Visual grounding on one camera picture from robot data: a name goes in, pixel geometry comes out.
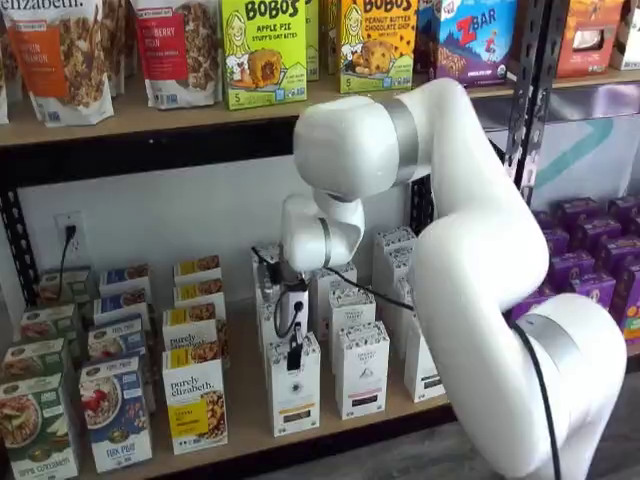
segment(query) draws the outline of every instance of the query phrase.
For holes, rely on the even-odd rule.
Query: yellow package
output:
[[[411,88],[415,0],[350,0],[340,10],[340,92]]]

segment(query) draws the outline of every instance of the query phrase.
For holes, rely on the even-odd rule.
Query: bobo's peanut butter bag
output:
[[[1,0],[22,77],[47,126],[113,115],[101,43],[101,0]]]
[[[411,88],[416,2],[341,2],[341,93]]]

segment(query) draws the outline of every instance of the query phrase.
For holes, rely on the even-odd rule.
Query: wall outlet plate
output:
[[[73,240],[71,240],[69,247],[67,247],[65,266],[91,265],[91,255],[89,254],[89,244],[87,243],[82,212],[59,213],[54,216],[54,220],[58,231],[61,255],[66,240],[66,227],[69,225],[76,226],[76,234]]]

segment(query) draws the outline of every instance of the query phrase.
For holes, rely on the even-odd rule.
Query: black cable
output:
[[[560,452],[558,451],[558,439],[556,438],[556,429],[553,424],[553,415],[551,414],[551,404],[549,403],[549,394],[547,392],[547,385],[544,383],[544,375],[542,374],[542,367],[540,366],[540,361],[538,360],[538,356],[536,355],[535,350],[533,349],[533,345],[531,345],[531,341],[529,337],[522,329],[520,325],[517,323],[513,324],[513,330],[518,334],[520,340],[524,347],[529,352],[529,356],[531,357],[531,362],[533,363],[533,368],[536,371],[536,376],[538,377],[538,384],[540,385],[540,393],[542,394],[542,403],[544,404],[544,414],[547,417],[547,428],[549,429],[549,438],[551,441],[551,459],[553,461],[553,473],[556,480],[562,479],[562,471],[560,470]]]

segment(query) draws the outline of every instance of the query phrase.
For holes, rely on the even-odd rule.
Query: robotic arm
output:
[[[283,254],[298,272],[351,259],[364,233],[361,198],[431,173],[438,220],[416,242],[410,282],[448,398],[495,470],[553,478],[532,360],[501,314],[542,282],[547,246],[465,90],[442,79],[385,103],[315,105],[296,125],[294,154],[314,188],[313,200],[283,205]],[[563,477],[584,478],[624,377],[620,331],[571,294],[518,323],[544,374]]]

